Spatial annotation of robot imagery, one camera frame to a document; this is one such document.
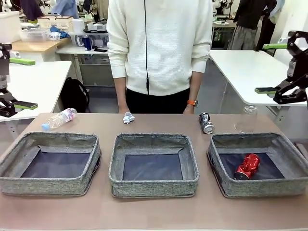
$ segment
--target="desk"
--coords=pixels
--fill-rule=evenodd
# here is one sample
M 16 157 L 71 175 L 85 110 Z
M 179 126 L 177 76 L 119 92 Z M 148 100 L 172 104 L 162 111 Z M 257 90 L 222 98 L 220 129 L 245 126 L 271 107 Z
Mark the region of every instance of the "desk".
M 34 110 L 23 110 L 9 118 L 0 116 L 0 122 L 7 123 L 13 136 L 16 124 L 12 121 L 53 112 L 70 66 L 70 61 L 43 62 L 33 66 L 10 64 L 11 82 L 8 83 L 8 91 L 19 101 L 38 104 Z
M 40 114 L 23 132 L 41 131 L 52 114 Z M 227 199 L 222 196 L 206 150 L 210 135 L 201 132 L 198 115 L 135 115 L 129 125 L 119 114 L 78 114 L 58 132 L 95 134 L 102 162 L 88 193 L 73 198 L 16 197 L 0 194 L 0 228 L 23 230 L 81 229 L 295 229 L 308 227 L 307 195 L 285 198 Z M 211 115 L 217 133 L 235 133 L 240 115 Z M 257 132 L 280 132 L 258 116 Z M 108 178 L 110 156 L 121 132 L 182 133 L 190 137 L 200 180 L 196 195 L 173 199 L 117 199 Z
M 288 66 L 269 54 L 263 51 L 211 51 L 210 55 L 242 101 L 248 105 L 268 106 L 276 113 L 276 122 L 282 121 L 290 106 L 307 107 L 306 102 L 292 103 L 277 111 L 272 107 L 279 105 L 272 98 L 255 93 L 255 88 L 276 87 L 287 78 Z
M 114 87 L 108 52 L 86 51 L 84 47 L 69 44 L 58 49 L 57 53 L 61 60 L 73 63 L 75 78 L 85 86 Z
M 69 43 L 70 38 L 63 38 L 59 41 L 46 42 L 22 42 L 12 43 L 13 51 L 18 51 L 22 58 L 34 59 L 36 62 L 60 61 L 56 50 Z
M 234 29 L 236 28 L 236 23 L 233 22 L 233 20 L 227 20 L 226 21 L 228 25 L 219 25 L 213 22 L 213 30 L 212 30 L 212 44 L 215 42 L 215 33 L 221 33 L 222 35 L 227 35 L 226 38 L 224 36 L 221 36 L 221 40 L 228 42 L 228 40 L 232 37 L 232 34 L 234 32 Z

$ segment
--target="red crushed can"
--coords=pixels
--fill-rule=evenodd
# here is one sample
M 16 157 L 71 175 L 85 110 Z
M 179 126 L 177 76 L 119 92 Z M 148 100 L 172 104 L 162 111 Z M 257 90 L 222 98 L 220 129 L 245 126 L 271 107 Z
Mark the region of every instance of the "red crushed can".
M 250 180 L 258 170 L 259 165 L 260 165 L 260 158 L 256 154 L 246 155 L 244 161 L 234 173 L 234 179 Z

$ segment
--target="white knit sweater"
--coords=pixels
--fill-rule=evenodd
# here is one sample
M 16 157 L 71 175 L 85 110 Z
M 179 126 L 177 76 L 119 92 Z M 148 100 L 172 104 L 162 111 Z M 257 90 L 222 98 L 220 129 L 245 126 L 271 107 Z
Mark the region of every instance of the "white knit sweater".
M 212 0 L 145 0 L 150 95 L 189 88 L 192 71 L 204 72 L 209 56 Z M 107 31 L 113 78 L 147 94 L 143 0 L 110 0 Z

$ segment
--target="bag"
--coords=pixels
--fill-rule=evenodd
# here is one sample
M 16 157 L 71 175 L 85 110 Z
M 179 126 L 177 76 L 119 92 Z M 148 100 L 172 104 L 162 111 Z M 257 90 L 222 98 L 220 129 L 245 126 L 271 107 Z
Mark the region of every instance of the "bag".
M 61 99 L 64 109 L 75 108 L 78 113 L 86 112 L 90 103 L 90 97 L 85 86 L 78 80 L 67 78 L 62 91 Z

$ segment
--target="watch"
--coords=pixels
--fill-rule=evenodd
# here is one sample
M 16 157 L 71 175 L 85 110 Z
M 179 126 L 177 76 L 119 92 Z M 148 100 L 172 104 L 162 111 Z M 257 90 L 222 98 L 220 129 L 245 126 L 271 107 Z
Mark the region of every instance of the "watch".
M 187 104 L 192 105 L 194 107 L 198 106 L 198 101 L 197 100 L 188 100 Z

